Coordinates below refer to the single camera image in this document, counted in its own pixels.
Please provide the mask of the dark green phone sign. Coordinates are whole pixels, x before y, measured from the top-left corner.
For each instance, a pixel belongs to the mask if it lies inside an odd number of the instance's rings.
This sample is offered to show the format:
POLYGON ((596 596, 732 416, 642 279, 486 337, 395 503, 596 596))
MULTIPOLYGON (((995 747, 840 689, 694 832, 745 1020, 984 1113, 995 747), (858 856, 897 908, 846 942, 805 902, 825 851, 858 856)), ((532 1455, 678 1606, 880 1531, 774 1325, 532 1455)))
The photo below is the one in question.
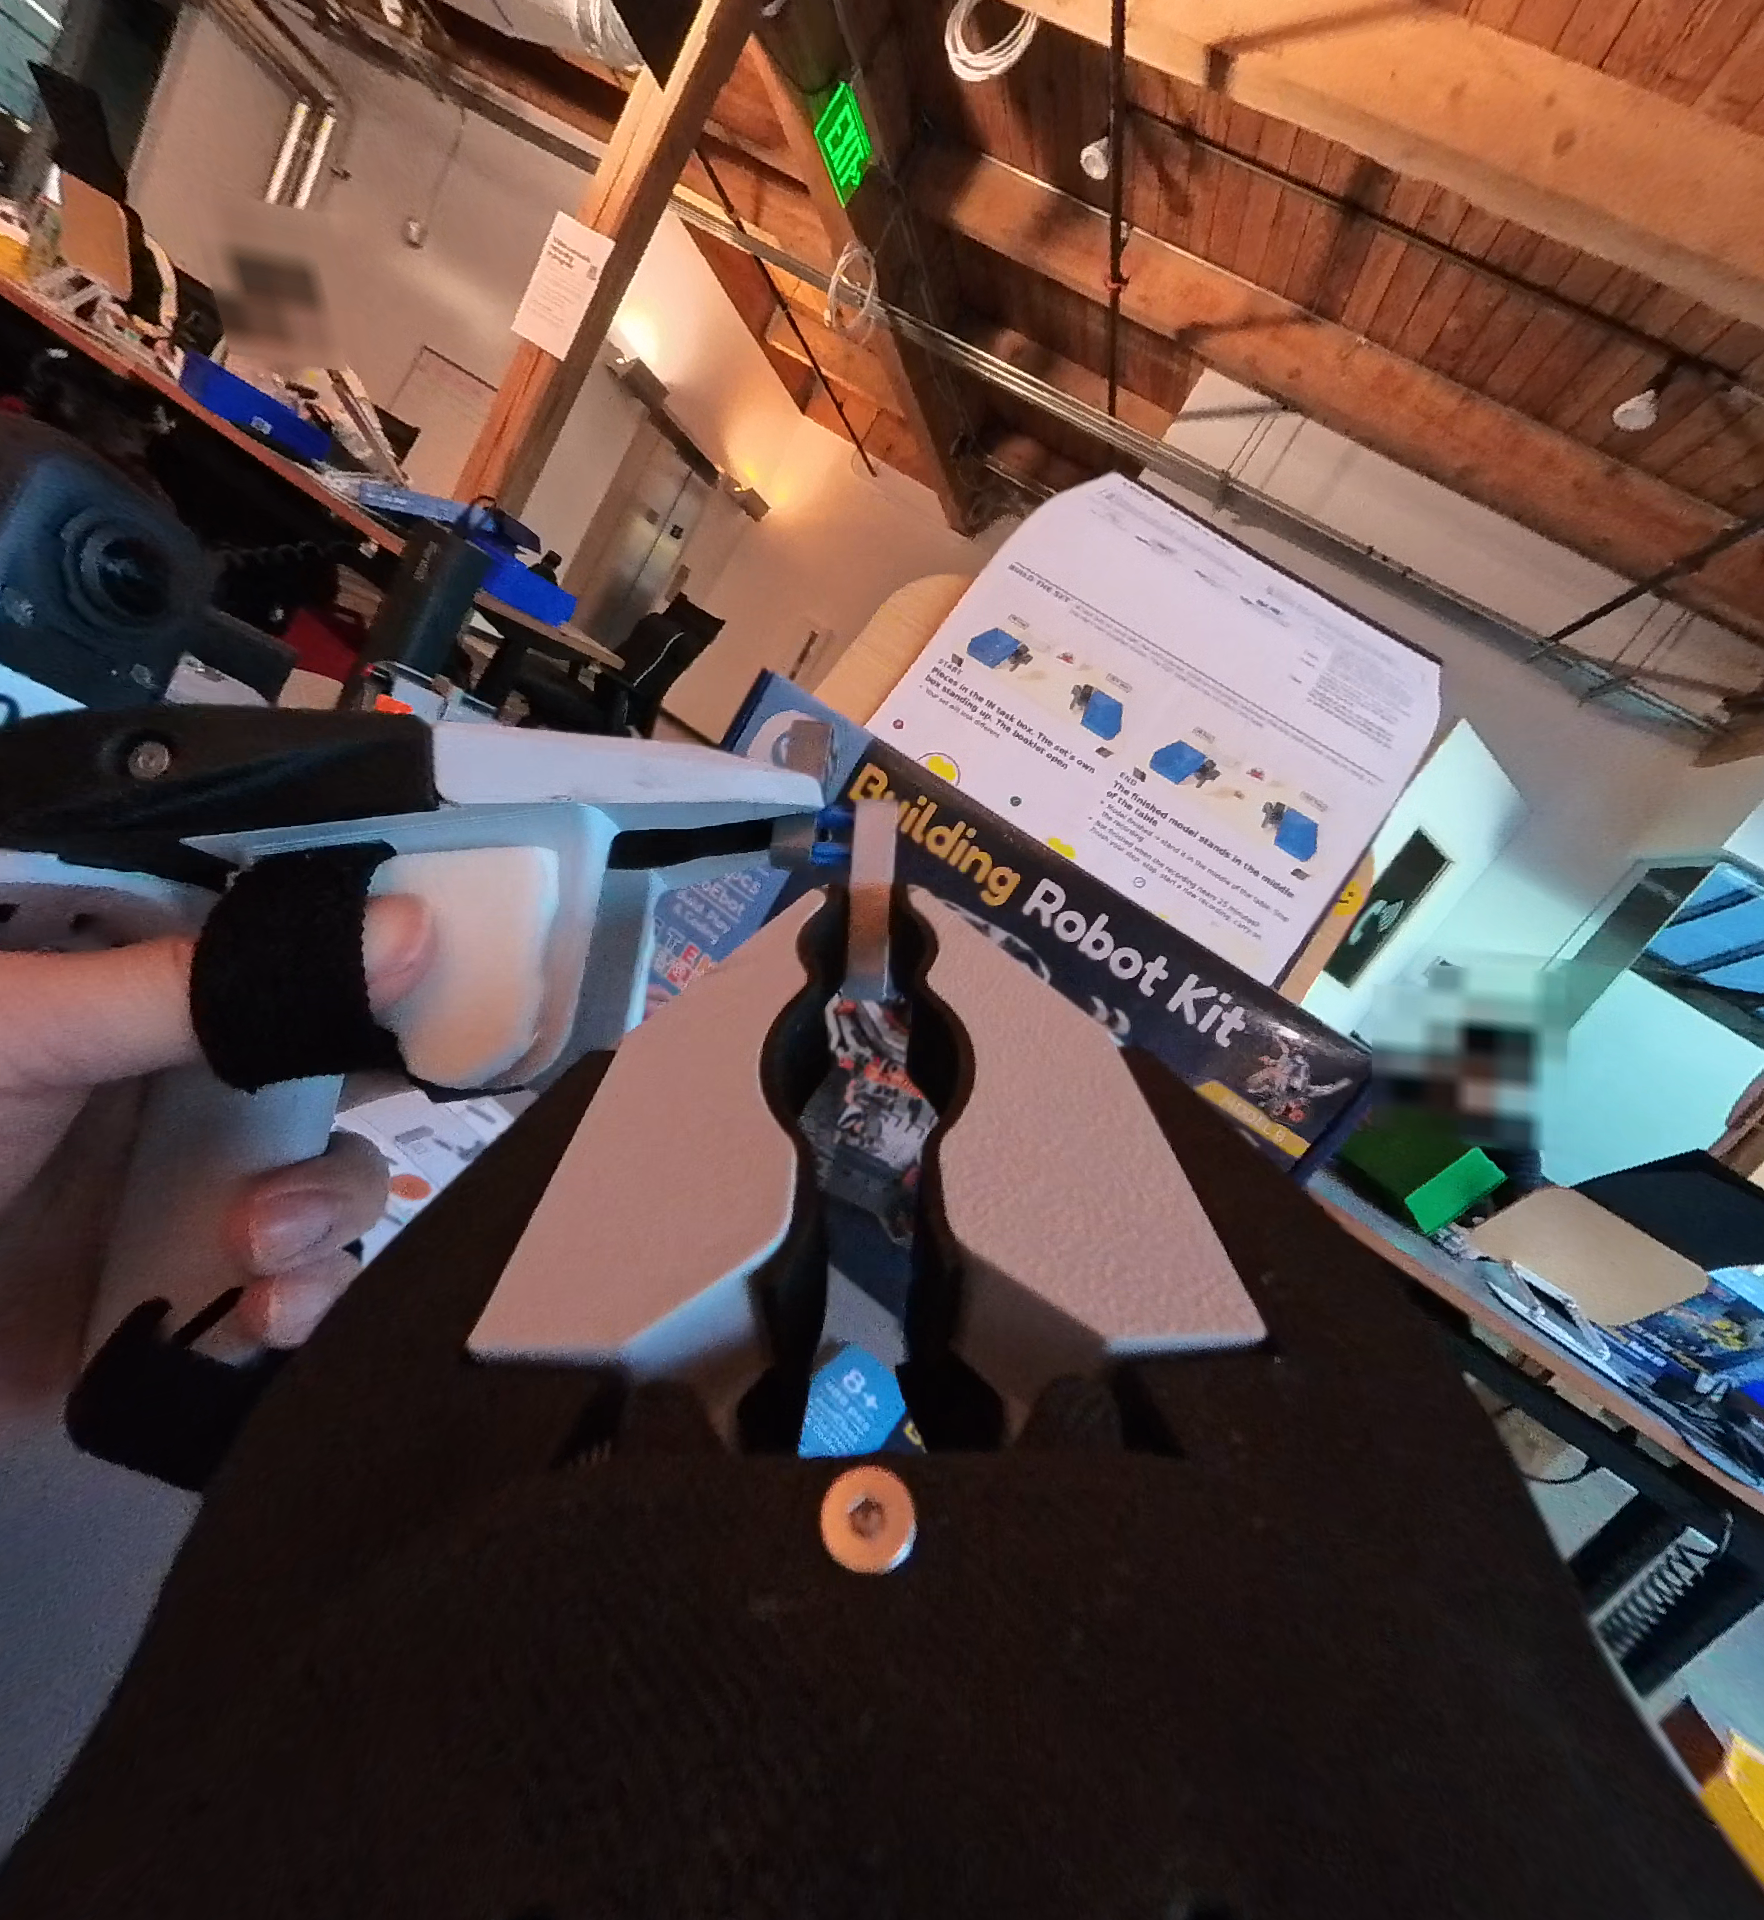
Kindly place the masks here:
POLYGON ((1344 988, 1354 987, 1449 869, 1446 849, 1426 829, 1414 829, 1374 874, 1363 906, 1326 959, 1326 977, 1344 988))

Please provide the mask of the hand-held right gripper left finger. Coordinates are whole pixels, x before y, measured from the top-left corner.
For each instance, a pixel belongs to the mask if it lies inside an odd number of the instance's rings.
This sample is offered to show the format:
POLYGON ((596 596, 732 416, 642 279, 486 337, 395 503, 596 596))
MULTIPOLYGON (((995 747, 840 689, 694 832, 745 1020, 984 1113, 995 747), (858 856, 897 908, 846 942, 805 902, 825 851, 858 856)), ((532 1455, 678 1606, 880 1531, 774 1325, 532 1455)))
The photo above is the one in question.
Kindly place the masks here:
POLYGON ((467 1358, 689 1387, 728 1443, 799 1452, 826 1249, 799 1113, 826 1069, 843 894, 805 894, 615 1049, 467 1358))

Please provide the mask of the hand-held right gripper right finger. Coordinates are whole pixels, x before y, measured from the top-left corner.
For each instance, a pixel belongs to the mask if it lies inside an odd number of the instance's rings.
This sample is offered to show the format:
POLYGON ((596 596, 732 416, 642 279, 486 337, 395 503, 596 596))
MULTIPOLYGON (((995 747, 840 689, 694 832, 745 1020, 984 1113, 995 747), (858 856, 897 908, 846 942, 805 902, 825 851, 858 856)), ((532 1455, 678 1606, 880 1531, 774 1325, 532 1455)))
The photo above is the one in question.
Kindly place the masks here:
POLYGON ((1056 1380, 1258 1349, 1250 1287, 1136 1054, 921 888, 897 889, 932 1110, 897 1372, 929 1448, 995 1448, 1056 1380))

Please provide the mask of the cardboard sheet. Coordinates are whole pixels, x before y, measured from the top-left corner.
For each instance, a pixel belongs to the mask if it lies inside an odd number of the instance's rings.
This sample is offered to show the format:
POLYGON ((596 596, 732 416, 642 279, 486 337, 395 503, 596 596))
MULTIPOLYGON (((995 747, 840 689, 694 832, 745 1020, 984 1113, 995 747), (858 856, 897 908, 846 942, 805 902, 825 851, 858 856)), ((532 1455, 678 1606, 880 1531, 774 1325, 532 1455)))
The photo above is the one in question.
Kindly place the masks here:
POLYGON ((1703 1297, 1709 1275, 1572 1188, 1536 1188, 1467 1237, 1484 1260, 1547 1283, 1581 1312, 1622 1326, 1703 1297))

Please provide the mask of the grey building beam with pin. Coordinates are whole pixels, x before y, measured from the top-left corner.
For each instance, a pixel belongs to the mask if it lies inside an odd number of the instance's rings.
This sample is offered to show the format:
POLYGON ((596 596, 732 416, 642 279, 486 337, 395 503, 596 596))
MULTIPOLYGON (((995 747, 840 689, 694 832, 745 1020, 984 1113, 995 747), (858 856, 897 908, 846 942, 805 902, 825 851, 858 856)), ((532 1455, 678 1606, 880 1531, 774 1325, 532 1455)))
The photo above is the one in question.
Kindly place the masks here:
POLYGON ((840 886, 846 900, 843 997, 881 1005, 894 988, 897 806, 887 799, 825 806, 807 846, 805 875, 840 886))

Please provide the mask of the green exit sign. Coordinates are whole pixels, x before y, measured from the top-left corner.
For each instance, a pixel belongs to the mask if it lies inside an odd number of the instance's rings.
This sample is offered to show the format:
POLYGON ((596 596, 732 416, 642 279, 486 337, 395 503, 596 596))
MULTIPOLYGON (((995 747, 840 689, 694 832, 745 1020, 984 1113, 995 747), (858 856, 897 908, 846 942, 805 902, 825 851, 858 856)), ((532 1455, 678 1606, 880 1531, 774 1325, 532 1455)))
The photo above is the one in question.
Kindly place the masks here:
POLYGON ((805 93, 805 118, 839 209, 846 209, 886 170, 860 83, 854 75, 805 93))

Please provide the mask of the robot kit box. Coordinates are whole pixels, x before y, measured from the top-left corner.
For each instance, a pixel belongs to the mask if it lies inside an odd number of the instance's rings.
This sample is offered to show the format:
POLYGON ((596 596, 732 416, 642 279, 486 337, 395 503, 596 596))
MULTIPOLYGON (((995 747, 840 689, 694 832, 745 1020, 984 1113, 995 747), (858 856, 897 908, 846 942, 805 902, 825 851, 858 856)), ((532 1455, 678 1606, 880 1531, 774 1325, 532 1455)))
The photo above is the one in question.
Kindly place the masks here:
MULTIPOLYGON (((1118 1047, 1160 1061, 1301 1183, 1359 1124, 1370 1057, 1277 991, 1237 972, 984 803, 878 742, 790 679, 765 669, 724 748, 768 764, 826 731, 835 800, 896 806, 896 874, 962 915, 1018 968, 1079 1007, 1118 1047)), ((799 875, 749 867, 657 902, 645 1014, 720 968, 799 898, 799 875)), ((805 1111, 825 1188, 906 1218, 933 1107, 908 1071, 908 1018, 836 1003, 831 1075, 805 1111)))

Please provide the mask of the black tall device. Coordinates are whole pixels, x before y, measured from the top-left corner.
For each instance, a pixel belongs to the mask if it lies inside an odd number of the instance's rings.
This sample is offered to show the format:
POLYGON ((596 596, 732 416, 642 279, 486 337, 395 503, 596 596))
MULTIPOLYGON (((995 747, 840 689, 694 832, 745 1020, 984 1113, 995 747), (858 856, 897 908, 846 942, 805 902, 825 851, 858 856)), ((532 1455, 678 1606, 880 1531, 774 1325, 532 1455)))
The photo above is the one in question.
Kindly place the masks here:
POLYGON ((442 678, 489 565, 491 552, 457 527, 416 523, 370 624, 359 675, 401 668, 423 679, 442 678))

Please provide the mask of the black building beam with pin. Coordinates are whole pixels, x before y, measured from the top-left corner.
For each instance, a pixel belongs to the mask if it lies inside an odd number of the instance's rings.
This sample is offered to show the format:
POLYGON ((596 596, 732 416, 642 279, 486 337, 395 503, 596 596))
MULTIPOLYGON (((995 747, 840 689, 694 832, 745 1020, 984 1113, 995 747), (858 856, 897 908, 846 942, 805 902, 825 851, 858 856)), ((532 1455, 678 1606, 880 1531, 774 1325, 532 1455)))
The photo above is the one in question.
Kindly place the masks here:
POLYGON ((812 806, 771 824, 768 858, 774 867, 809 875, 810 882, 831 874, 840 875, 849 864, 850 814, 836 800, 835 753, 835 725, 810 716, 794 716, 771 748, 771 762, 810 780, 816 797, 812 806))

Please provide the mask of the wooden post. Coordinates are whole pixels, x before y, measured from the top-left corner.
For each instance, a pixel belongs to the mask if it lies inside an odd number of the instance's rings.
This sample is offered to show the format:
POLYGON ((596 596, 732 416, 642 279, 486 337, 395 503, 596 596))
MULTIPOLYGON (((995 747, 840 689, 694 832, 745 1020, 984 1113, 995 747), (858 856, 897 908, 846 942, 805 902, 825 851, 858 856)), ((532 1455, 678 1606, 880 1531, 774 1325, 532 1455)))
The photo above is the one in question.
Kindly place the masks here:
POLYGON ((521 511, 538 481, 662 222, 705 118, 756 21, 753 1, 703 1, 668 83, 642 75, 589 184, 579 217, 609 239, 584 316, 563 353, 521 342, 469 447, 456 492, 521 511))

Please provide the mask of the blue storage bin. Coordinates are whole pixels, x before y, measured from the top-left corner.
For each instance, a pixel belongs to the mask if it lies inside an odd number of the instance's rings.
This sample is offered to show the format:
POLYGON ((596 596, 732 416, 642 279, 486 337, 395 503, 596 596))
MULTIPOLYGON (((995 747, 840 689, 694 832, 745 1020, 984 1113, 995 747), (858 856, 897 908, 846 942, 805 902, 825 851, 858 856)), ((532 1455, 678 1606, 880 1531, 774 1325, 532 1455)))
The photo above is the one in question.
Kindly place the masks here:
POLYGON ((313 468, 326 463, 332 440, 324 425, 206 353, 181 350, 178 386, 197 407, 276 451, 313 468))
POLYGON ((467 503, 453 529, 486 556, 487 595, 535 622, 561 628, 572 620, 577 599, 554 578, 559 561, 522 521, 499 504, 467 503))

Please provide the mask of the green block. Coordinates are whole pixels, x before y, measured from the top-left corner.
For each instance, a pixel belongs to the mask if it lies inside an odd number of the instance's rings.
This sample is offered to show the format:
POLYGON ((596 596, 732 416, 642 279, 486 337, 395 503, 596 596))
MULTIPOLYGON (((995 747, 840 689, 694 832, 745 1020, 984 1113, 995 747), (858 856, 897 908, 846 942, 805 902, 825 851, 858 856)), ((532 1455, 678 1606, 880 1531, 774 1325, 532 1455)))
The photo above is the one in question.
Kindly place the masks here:
POLYGON ((1455 1224, 1508 1180, 1482 1147, 1426 1113, 1370 1118, 1336 1149, 1335 1168, 1348 1188, 1424 1237, 1455 1224))

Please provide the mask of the open white instruction booklet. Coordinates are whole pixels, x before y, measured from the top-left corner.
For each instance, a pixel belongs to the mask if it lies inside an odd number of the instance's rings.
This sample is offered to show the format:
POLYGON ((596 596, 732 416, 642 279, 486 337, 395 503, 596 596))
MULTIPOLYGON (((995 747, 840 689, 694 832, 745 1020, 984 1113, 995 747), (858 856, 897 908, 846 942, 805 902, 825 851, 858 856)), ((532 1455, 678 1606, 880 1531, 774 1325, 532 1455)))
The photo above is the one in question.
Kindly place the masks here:
POLYGON ((370 1142, 386 1160, 386 1209, 360 1237, 360 1260, 375 1260, 442 1189, 508 1134, 521 1095, 435 1100, 423 1090, 389 1090, 346 1107, 335 1132, 370 1142))

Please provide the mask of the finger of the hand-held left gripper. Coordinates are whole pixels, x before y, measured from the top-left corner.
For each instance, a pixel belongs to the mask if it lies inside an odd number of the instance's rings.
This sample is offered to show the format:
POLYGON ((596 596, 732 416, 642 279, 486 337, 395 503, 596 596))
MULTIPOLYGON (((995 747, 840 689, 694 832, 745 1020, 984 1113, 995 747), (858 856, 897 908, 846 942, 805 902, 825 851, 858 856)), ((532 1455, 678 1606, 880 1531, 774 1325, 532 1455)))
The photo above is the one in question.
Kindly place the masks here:
POLYGON ((583 806, 615 829, 722 829, 815 817, 822 784, 807 773, 701 745, 434 725, 434 780, 449 806, 583 806))
POLYGON ((609 851, 596 912, 586 929, 577 1007, 559 1061, 615 1049, 647 1013, 655 912, 685 886, 734 871, 807 871, 818 840, 818 811, 703 829, 631 829, 609 851))

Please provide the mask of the long wooden workbench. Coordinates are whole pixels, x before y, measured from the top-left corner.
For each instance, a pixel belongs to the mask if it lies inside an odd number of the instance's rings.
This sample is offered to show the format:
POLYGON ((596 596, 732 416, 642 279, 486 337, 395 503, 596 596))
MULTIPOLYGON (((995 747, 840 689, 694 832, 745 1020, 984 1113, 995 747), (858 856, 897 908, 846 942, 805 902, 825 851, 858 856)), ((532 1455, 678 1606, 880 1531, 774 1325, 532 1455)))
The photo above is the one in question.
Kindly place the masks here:
MULTIPOLYGON (((266 440, 257 436, 246 421, 236 423, 203 407, 196 396, 185 394, 180 384, 149 357, 134 353, 121 339, 106 339, 77 321, 51 301, 42 301, 28 282, 11 279, 0 270, 0 301, 4 301, 26 323, 36 324, 57 346, 83 355, 90 365, 134 384, 159 406, 172 410, 178 420, 194 420, 203 433, 218 436, 232 445, 255 469, 263 471, 282 493, 292 493, 306 503, 310 513, 320 513, 345 532, 354 558, 375 561, 381 556, 393 562, 403 555, 407 527, 397 529, 372 517, 360 506, 335 492, 324 471, 306 468, 292 457, 276 451, 266 440)), ((553 651, 568 651, 581 660, 593 661, 603 673, 615 675, 622 668, 619 654, 607 649, 593 637, 577 631, 566 622, 548 622, 535 617, 532 610, 505 600, 487 591, 489 580, 481 578, 476 591, 473 607, 489 620, 499 631, 512 631, 522 643, 543 643, 553 651)))

